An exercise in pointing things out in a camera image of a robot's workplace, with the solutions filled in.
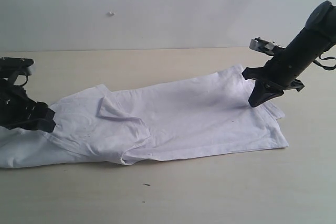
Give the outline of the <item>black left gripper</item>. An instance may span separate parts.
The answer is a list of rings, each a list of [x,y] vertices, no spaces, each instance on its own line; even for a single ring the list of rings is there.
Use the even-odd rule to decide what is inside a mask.
[[[1,126],[12,130],[52,132],[55,111],[46,103],[30,99],[24,88],[1,78]]]

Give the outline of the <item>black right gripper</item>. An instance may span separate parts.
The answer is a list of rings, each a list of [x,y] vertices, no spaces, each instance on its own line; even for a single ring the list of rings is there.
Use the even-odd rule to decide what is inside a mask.
[[[245,80],[255,81],[248,99],[253,108],[284,94],[283,90],[301,91],[305,85],[297,77],[305,70],[305,56],[278,53],[264,67],[247,67],[241,73]]]

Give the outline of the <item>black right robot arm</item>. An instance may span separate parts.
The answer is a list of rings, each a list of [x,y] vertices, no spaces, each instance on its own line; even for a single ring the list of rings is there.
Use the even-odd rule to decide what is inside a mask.
[[[286,90],[301,91],[304,84],[299,75],[312,63],[321,67],[323,53],[335,46],[335,6],[330,1],[318,5],[307,19],[304,28],[287,47],[273,41],[254,38],[250,49],[271,57],[263,67],[245,68],[244,79],[255,81],[248,99],[253,108]]]

